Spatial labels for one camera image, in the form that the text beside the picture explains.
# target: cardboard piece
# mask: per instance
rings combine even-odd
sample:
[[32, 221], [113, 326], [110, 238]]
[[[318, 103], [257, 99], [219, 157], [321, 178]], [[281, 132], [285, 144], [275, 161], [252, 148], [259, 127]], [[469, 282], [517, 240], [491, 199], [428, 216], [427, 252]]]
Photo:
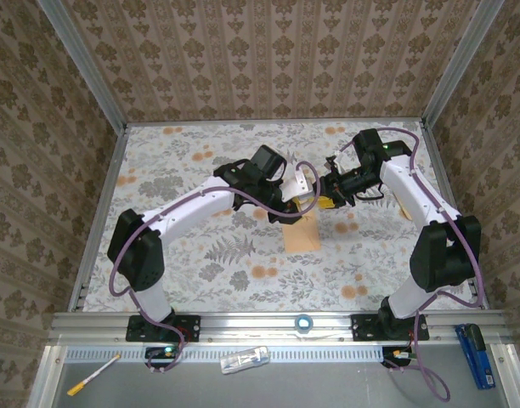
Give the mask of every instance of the cardboard piece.
[[404, 216], [405, 216], [409, 221], [413, 221], [413, 218], [411, 218], [411, 214], [409, 214], [409, 213], [407, 212], [407, 210], [405, 209], [404, 205], [403, 205], [402, 202], [399, 200], [399, 198], [398, 198], [396, 195], [394, 195], [394, 197], [396, 197], [396, 201], [398, 202], [398, 204], [399, 204], [399, 208], [400, 208], [400, 210], [402, 210], [403, 215], [404, 215]]
[[315, 210], [293, 225], [283, 224], [285, 252], [310, 252], [320, 249], [319, 224]]

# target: fern print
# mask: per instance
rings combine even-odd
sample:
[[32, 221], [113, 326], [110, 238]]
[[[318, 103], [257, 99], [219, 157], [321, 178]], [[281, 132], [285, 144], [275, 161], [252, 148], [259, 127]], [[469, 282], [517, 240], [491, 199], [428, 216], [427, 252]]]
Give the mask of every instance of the fern print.
[[254, 302], [280, 302], [285, 297], [283, 291], [263, 291], [262, 293], [254, 293], [249, 297], [249, 300]]
[[250, 256], [252, 252], [257, 251], [252, 240], [249, 241], [248, 237], [242, 239], [233, 235], [233, 238], [234, 241], [231, 241], [223, 236], [220, 240], [217, 240], [206, 253], [205, 258], [223, 264], [228, 262], [228, 265], [231, 265], [232, 262], [238, 263], [245, 255]]

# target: black mounting bracket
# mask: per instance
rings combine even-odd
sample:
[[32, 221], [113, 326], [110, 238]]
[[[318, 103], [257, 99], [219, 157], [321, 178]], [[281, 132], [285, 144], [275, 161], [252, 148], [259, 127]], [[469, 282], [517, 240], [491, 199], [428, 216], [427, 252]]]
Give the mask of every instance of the black mounting bracket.
[[401, 351], [401, 347], [383, 347], [382, 348], [382, 355], [383, 355], [383, 362], [381, 363], [386, 368], [394, 368], [394, 366], [398, 367], [406, 367], [410, 364], [411, 359], [397, 359], [394, 357], [393, 353], [394, 351]]
[[[200, 341], [201, 317], [199, 315], [170, 314], [161, 323], [179, 329], [186, 343]], [[130, 343], [178, 343], [178, 334], [163, 327], [151, 325], [143, 316], [130, 317], [126, 329], [126, 341]]]
[[[387, 332], [379, 321], [378, 314], [361, 313], [351, 314], [351, 329], [353, 330], [353, 340], [355, 342], [379, 342], [387, 340], [409, 341], [410, 332], [413, 332], [415, 317], [401, 319], [399, 330]], [[428, 340], [427, 320], [421, 314], [419, 318], [419, 340]]]
[[[415, 327], [415, 316], [407, 319], [394, 317], [388, 297], [381, 302], [379, 311], [375, 313], [351, 314], [351, 329], [353, 340], [357, 342], [377, 342], [386, 340], [409, 341], [410, 333]], [[419, 316], [419, 340], [428, 340], [428, 325], [426, 317]]]

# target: blue stapler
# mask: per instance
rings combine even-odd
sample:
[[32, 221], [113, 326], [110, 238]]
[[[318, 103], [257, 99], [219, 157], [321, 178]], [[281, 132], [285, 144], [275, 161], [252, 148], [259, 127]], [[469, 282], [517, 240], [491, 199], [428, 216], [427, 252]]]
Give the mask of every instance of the blue stapler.
[[472, 370], [473, 379], [478, 389], [494, 388], [496, 386], [495, 378], [490, 368], [487, 349], [479, 326], [474, 324], [458, 325], [456, 336], [461, 342], [462, 351], [464, 351], [467, 364]]

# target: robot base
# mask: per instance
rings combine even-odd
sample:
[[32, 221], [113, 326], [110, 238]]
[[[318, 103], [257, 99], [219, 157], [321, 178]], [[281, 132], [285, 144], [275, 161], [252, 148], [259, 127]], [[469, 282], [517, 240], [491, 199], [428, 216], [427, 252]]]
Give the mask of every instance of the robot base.
[[[409, 341], [413, 332], [415, 317], [396, 319], [388, 305], [388, 297], [381, 302], [377, 314], [363, 313], [351, 315], [353, 340], [357, 342], [378, 342], [387, 340]], [[419, 316], [419, 340], [428, 340], [427, 320]]]
[[[161, 323], [179, 329], [187, 343], [200, 341], [201, 317], [196, 315], [170, 314]], [[126, 341], [130, 343], [178, 343], [177, 333], [151, 325], [143, 316], [131, 316], [127, 323]]]

